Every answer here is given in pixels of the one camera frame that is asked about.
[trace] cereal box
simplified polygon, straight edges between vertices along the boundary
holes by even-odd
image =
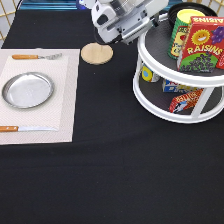
[[[163,80],[162,87],[163,87],[163,92],[180,92],[180,93],[189,93],[189,92],[200,89],[198,87],[181,85],[181,84],[169,81],[167,79]]]
[[[224,17],[191,17],[177,60],[182,72],[212,72],[224,48]]]
[[[222,55],[220,56],[220,58],[216,64],[216,68],[224,69],[224,52],[222,52]]]
[[[202,91],[203,89],[199,89],[194,92],[174,97],[170,104],[169,111],[171,113],[177,113],[179,111],[186,110],[190,107],[194,107],[198,102]]]

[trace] white rotating shelf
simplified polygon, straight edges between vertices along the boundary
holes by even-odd
[[[135,96],[145,109],[168,121],[178,123],[206,121],[224,108],[224,70],[215,69],[212,73],[177,72],[177,61],[167,54],[172,29],[166,17],[163,15],[161,18],[165,20],[159,27],[151,28],[139,37],[139,56],[133,81]],[[142,62],[165,79],[204,88],[197,105],[178,114],[170,113],[168,108],[172,99],[181,93],[163,93],[161,81],[158,83],[143,81],[140,76]]]

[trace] round wooden disc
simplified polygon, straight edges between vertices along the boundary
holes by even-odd
[[[108,45],[99,45],[98,43],[87,44],[81,51],[84,61],[94,65],[100,65],[108,62],[113,56],[113,50]]]

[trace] wall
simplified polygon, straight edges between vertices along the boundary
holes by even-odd
[[[224,0],[183,0],[183,2],[198,2],[209,6],[218,16],[224,17]]]
[[[19,0],[0,0],[0,48],[12,25]]]

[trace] silver plate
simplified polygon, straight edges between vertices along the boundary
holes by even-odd
[[[10,79],[2,90],[3,99],[17,108],[30,108],[45,102],[53,93],[54,83],[45,74],[28,72]]]

